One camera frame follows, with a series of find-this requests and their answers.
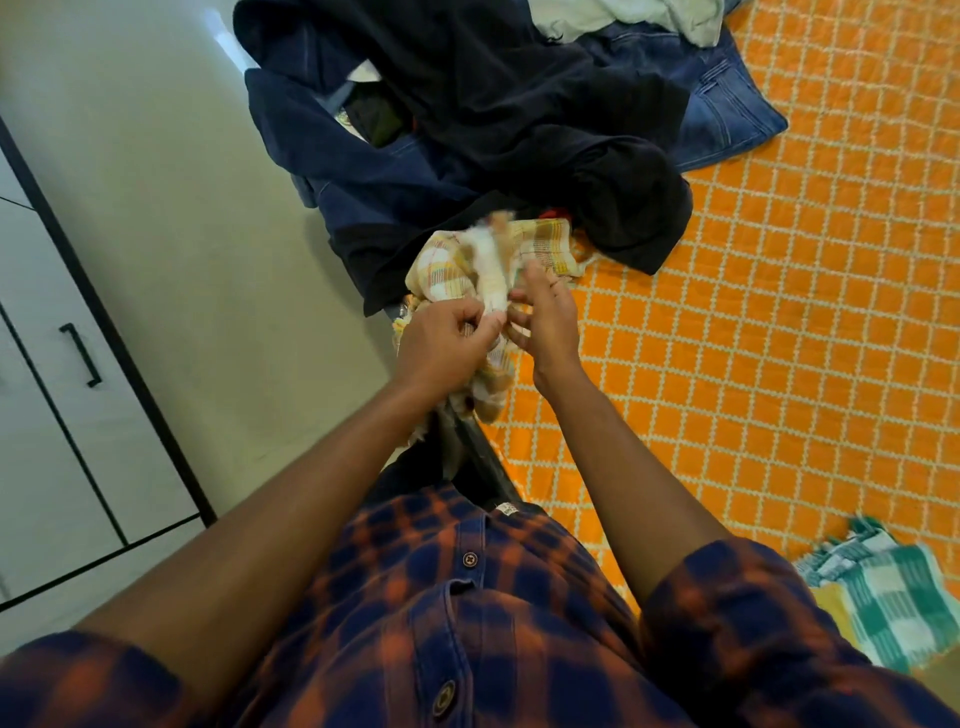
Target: person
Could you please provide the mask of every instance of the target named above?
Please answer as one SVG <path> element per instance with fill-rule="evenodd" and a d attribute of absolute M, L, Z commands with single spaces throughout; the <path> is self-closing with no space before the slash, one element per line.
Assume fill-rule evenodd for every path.
<path fill-rule="evenodd" d="M 643 446 L 580 364 L 569 291 L 537 263 L 525 279 L 511 297 L 533 312 L 505 328 L 476 301 L 419 311 L 358 412 L 74 630 L 9 656 L 3 725 L 960 725 Z M 640 620 L 542 512 L 443 482 L 357 512 L 501 329 L 533 355 Z"/>

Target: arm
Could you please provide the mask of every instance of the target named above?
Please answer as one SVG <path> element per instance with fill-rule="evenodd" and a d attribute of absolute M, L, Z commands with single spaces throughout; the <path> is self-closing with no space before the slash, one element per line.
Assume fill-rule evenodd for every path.
<path fill-rule="evenodd" d="M 914 680 L 850 646 L 796 571 L 735 539 L 588 380 L 577 309 L 539 266 L 513 300 L 506 334 L 534 356 L 627 584 L 643 606 L 644 666 L 698 725 L 960 726 Z"/>
<path fill-rule="evenodd" d="M 587 484 L 616 562 L 642 605 L 685 556 L 730 533 L 630 430 L 588 379 L 577 353 L 577 306 L 566 286 L 538 264 L 511 292 L 533 314 L 509 311 L 530 331 L 505 332 L 534 357 L 534 383 L 553 407 Z"/>
<path fill-rule="evenodd" d="M 78 629 L 132 643 L 212 709 L 296 607 L 395 447 L 462 386 L 503 326 L 483 305 L 434 303 L 404 331 L 396 375 L 358 412 Z"/>

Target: white cabinet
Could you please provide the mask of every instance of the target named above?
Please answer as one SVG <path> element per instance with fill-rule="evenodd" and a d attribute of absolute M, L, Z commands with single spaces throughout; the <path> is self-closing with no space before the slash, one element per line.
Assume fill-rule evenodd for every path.
<path fill-rule="evenodd" d="M 0 197 L 4 200 L 15 202 L 18 205 L 32 206 L 27 196 L 23 193 L 23 187 L 20 186 L 20 182 L 16 180 L 10 163 L 4 158 L 3 154 L 0 154 Z"/>
<path fill-rule="evenodd" d="M 11 598 L 122 546 L 0 320 L 0 574 Z"/>
<path fill-rule="evenodd" d="M 200 519 L 185 523 L 0 613 L 0 655 L 69 629 L 203 530 Z"/>
<path fill-rule="evenodd" d="M 127 540 L 196 513 L 39 216 L 2 200 L 0 304 Z"/>
<path fill-rule="evenodd" d="M 213 519 L 0 120 L 0 656 Z"/>

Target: shirt button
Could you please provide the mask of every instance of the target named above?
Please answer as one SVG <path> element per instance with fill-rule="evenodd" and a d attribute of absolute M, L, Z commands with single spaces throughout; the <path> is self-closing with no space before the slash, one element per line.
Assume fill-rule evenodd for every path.
<path fill-rule="evenodd" d="M 440 720 L 450 710 L 453 705 L 453 698 L 457 696 L 457 684 L 452 680 L 447 680 L 437 693 L 433 700 L 433 717 Z"/>

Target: green and white checkered towel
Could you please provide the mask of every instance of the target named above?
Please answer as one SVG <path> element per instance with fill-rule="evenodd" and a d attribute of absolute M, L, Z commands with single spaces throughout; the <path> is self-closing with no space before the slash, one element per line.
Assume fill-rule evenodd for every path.
<path fill-rule="evenodd" d="M 944 588 L 936 557 L 901 546 L 874 519 L 852 518 L 844 541 L 794 564 L 810 586 L 836 582 L 864 654 L 899 672 L 922 667 L 960 643 L 960 602 Z"/>

